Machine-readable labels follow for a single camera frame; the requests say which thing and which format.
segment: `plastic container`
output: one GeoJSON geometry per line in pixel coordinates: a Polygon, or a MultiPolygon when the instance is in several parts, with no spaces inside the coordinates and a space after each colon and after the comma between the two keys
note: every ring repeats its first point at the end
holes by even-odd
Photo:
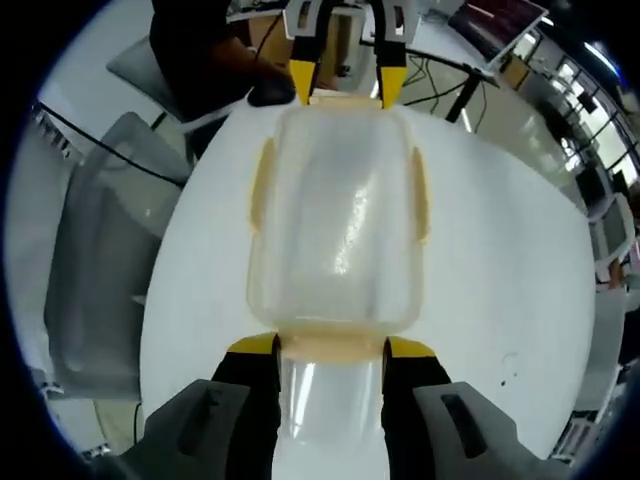
{"type": "Polygon", "coordinates": [[[426,185],[395,113],[348,99],[287,111],[250,219],[247,299],[270,328],[387,336],[417,318],[426,185]]]}

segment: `floor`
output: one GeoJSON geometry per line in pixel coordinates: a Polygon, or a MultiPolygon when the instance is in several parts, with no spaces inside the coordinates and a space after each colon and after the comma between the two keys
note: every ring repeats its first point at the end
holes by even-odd
{"type": "MultiPolygon", "coordinates": [[[[433,79],[418,74],[421,61],[409,63],[408,79],[425,78],[403,88],[398,103],[407,102],[443,92],[460,84],[466,75],[436,62],[429,62],[429,73],[433,79]]],[[[460,89],[439,101],[428,100],[413,105],[418,111],[444,118],[453,105],[460,89]]],[[[551,184],[561,190],[567,198],[583,208],[575,181],[564,165],[567,161],[562,148],[555,143],[546,129],[544,120],[516,92],[506,85],[499,88],[490,84],[479,87],[464,109],[458,125],[469,132],[475,132],[487,142],[491,142],[512,153],[517,159],[540,173],[551,184]]],[[[184,137],[172,120],[167,118],[158,126],[160,134],[180,154],[186,156],[184,137]]],[[[121,453],[133,444],[133,422],[136,402],[95,402],[96,412],[104,436],[112,451],[121,453]]],[[[138,435],[142,435],[143,415],[138,415],[138,435]]]]}

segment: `black shirt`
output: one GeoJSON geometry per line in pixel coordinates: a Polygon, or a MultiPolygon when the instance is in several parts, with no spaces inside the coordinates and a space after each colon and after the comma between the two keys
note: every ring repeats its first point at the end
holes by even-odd
{"type": "Polygon", "coordinates": [[[227,25],[231,0],[153,0],[149,40],[182,113],[190,118],[244,96],[248,76],[220,68],[211,48],[232,37],[227,25]]]}

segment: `round white table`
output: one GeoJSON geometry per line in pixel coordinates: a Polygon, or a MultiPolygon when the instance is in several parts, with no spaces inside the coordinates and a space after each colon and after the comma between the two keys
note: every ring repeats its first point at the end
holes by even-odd
{"type": "MultiPolygon", "coordinates": [[[[241,104],[191,176],[162,242],[142,332],[146,416],[226,349],[266,331],[246,301],[249,196],[265,140],[291,106],[241,104]]],[[[424,156],[431,232],[420,318],[403,337],[431,346],[546,458],[573,409],[594,318],[585,217],[524,163],[443,120],[395,107],[424,156]]]]}

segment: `white chair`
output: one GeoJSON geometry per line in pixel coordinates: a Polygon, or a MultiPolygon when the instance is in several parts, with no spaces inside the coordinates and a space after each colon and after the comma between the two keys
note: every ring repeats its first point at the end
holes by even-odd
{"type": "Polygon", "coordinates": [[[180,111],[162,75],[148,36],[138,40],[111,60],[107,64],[107,70],[157,103],[177,121],[178,129],[184,135],[229,116],[237,103],[226,105],[200,118],[186,117],[180,111]]]}
{"type": "Polygon", "coordinates": [[[589,217],[589,229],[596,274],[601,281],[609,281],[609,265],[616,259],[622,260],[636,240],[633,213],[625,196],[616,193],[609,197],[589,217]]]}
{"type": "MultiPolygon", "coordinates": [[[[186,162],[133,113],[102,141],[175,181],[189,176],[186,162]]],[[[73,170],[44,306],[55,379],[65,395],[139,397],[141,299],[180,193],[99,146],[73,170]]]]}
{"type": "Polygon", "coordinates": [[[591,350],[576,411],[603,411],[616,385],[627,292],[624,287],[596,293],[591,350]]]}

